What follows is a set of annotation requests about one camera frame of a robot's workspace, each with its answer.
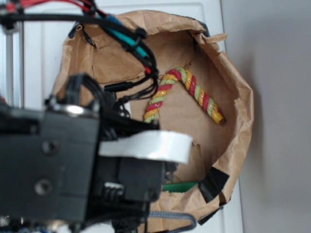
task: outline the gray wall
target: gray wall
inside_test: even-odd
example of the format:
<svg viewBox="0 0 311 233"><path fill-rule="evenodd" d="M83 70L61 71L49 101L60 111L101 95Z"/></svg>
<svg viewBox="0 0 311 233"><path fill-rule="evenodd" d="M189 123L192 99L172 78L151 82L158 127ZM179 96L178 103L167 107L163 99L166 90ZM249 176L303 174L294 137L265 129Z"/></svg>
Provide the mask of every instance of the gray wall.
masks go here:
<svg viewBox="0 0 311 233"><path fill-rule="evenodd" d="M226 51L255 93L244 233L311 232L311 0L222 0Z"/></svg>

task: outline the red wire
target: red wire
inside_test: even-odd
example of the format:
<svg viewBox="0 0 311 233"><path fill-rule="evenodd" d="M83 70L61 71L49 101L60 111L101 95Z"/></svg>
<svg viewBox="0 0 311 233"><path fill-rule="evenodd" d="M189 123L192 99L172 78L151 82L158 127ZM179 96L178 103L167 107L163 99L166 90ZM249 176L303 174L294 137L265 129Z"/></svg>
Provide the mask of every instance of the red wire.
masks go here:
<svg viewBox="0 0 311 233"><path fill-rule="evenodd" d="M150 74L150 73L151 73L150 68L149 68L149 67L147 67L147 66L144 66L144 67L145 67L146 73L147 73L147 74Z"/></svg>
<svg viewBox="0 0 311 233"><path fill-rule="evenodd" d="M23 8L27 8L27 7L30 7L30 6L38 5L38 4L41 4L41 3L46 3L46 2L49 2L49 1L69 2L69 3L72 3L72 4L80 7L82 10L84 10L86 12L89 12L89 8L87 6L80 5L80 4L78 4L77 2L75 2L73 0L21 0L20 4L22 5ZM90 2L87 1L87 0L82 0L82 2L84 2L86 4L90 4ZM12 2L8 3L6 5L6 8L9 11L9 13L15 13L17 11L16 8L15 8L14 3L12 3Z"/></svg>

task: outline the rope toy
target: rope toy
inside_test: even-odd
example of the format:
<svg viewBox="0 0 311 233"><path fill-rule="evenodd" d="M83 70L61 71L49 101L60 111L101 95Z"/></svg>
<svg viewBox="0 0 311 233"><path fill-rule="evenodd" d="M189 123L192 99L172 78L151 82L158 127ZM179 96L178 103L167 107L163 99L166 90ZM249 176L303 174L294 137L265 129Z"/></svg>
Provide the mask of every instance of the rope toy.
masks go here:
<svg viewBox="0 0 311 233"><path fill-rule="evenodd" d="M224 122L225 119L215 101L209 97L206 92L204 92L204 90L197 83L196 78L190 73L189 70L180 67L171 69L164 75L157 92L153 95L148 107L146 108L144 122L150 123L152 120L158 119L159 109L163 105L163 101L166 100L167 94L176 81L183 82L190 95L195 98L195 100L203 108L204 112L207 112L207 114L211 116L217 124Z"/></svg>

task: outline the paper bag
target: paper bag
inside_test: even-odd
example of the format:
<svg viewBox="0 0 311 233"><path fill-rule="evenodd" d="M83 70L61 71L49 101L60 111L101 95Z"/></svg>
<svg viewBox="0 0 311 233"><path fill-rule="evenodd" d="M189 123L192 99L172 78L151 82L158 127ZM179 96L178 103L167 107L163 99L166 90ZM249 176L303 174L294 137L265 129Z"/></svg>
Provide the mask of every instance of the paper bag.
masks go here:
<svg viewBox="0 0 311 233"><path fill-rule="evenodd" d="M174 182L200 182L186 193L162 192L151 209L189 213L204 223L206 216L230 201L251 140L253 91L227 55L219 52L217 42L225 40L225 34L207 37L205 28L195 19L157 11L134 11L116 17L131 30L146 30L145 43L155 54L159 79L172 68L188 69L225 117L224 123L216 124L181 82L173 85L159 113L161 129L194 138L190 163L179 165ZM91 44L82 30L91 38ZM144 75L143 67L130 53L98 26L86 24L64 43L62 66L53 92L62 96L67 77L82 71L102 85ZM83 91L82 102L90 100L91 94ZM134 119L142 120L148 101L131 102ZM188 224L181 220L149 219L148 231L172 230Z"/></svg>

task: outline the black connector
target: black connector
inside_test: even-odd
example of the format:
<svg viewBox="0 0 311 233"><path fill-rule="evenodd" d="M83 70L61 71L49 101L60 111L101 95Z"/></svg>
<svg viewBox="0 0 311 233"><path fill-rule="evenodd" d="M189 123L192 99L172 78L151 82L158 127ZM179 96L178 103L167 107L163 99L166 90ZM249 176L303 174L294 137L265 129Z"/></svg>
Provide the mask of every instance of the black connector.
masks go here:
<svg viewBox="0 0 311 233"><path fill-rule="evenodd" d="M126 91L134 86L133 83L130 82L122 82L122 83L115 83L111 85L107 85L104 87L105 91L110 92L119 92L119 91Z"/></svg>

